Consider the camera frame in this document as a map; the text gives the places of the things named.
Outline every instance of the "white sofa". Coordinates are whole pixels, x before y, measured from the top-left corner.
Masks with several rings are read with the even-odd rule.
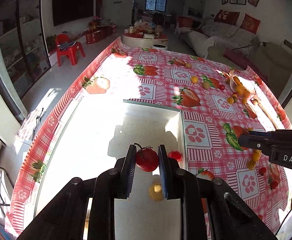
[[[255,34],[234,25],[214,22],[214,19],[211,18],[203,19],[198,29],[203,33],[191,30],[191,28],[179,28],[177,26],[175,33],[179,34],[180,38],[200,57],[206,57],[208,55],[207,49],[210,46],[234,49],[259,42]],[[257,45],[250,46],[238,51],[248,57],[257,47]]]

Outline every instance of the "cable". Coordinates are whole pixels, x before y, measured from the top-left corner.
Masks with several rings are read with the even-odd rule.
[[[280,224],[280,226],[279,226],[279,228],[278,228],[278,230],[277,230],[277,232],[276,232],[275,236],[277,236],[277,234],[278,234],[278,232],[279,232],[280,228],[281,228],[281,227],[282,227],[282,225],[284,224],[284,222],[285,222],[286,218],[288,217],[288,215],[289,215],[289,213],[290,213],[291,211],[292,211],[292,210],[290,210],[290,211],[287,213],[287,215],[286,215],[286,217],[284,218],[283,222]]]

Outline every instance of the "wall socket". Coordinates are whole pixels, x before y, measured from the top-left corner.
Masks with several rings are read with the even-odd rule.
[[[290,43],[288,40],[284,40],[284,44],[292,50],[292,43]]]

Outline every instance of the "red plastic chair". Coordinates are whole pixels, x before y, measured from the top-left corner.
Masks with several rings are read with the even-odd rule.
[[[77,64],[76,59],[76,52],[80,50],[81,55],[85,57],[84,50],[82,49],[82,45],[80,42],[76,41],[75,44],[67,49],[60,50],[58,45],[63,44],[64,42],[70,42],[69,37],[66,34],[59,34],[55,39],[55,44],[57,45],[57,59],[58,59],[58,66],[61,66],[61,56],[67,56],[70,60],[71,65],[75,66]]]

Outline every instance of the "television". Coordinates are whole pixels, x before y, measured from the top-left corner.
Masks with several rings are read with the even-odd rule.
[[[94,16],[94,0],[52,0],[54,26]]]

